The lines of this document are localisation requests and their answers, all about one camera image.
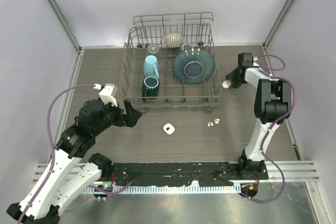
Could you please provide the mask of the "white earbud charging case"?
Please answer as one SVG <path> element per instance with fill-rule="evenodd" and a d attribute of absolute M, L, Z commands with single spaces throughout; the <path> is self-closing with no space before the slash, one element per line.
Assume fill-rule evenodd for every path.
<path fill-rule="evenodd" d="M 175 127 L 171 123 L 167 123 L 163 126 L 163 131 L 167 135 L 172 135 L 175 132 Z"/>

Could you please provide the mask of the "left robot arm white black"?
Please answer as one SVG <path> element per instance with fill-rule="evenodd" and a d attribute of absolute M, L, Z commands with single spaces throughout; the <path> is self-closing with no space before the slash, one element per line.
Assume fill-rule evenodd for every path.
<path fill-rule="evenodd" d="M 134 127 L 141 117 L 128 100 L 124 109 L 104 104 L 100 99 L 88 100 L 75 118 L 75 123 L 61 135 L 50 161 L 35 187 L 24 200 L 11 204 L 7 214 L 20 223 L 58 223 L 69 205 L 96 180 L 107 181 L 112 174 L 112 161 L 102 154 L 91 156 L 69 182 L 68 174 L 95 144 L 96 137 L 111 126 Z"/>

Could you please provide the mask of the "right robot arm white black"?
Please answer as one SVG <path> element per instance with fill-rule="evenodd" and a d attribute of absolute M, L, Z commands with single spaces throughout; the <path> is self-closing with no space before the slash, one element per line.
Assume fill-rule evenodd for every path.
<path fill-rule="evenodd" d="M 251 139 L 238 158 L 238 176 L 253 179 L 264 170 L 265 155 L 271 138 L 292 109 L 292 87 L 282 80 L 265 73 L 251 53 L 238 54 L 237 68 L 226 75 L 222 87 L 239 88 L 249 83 L 256 88 L 254 115 L 256 125 Z"/>

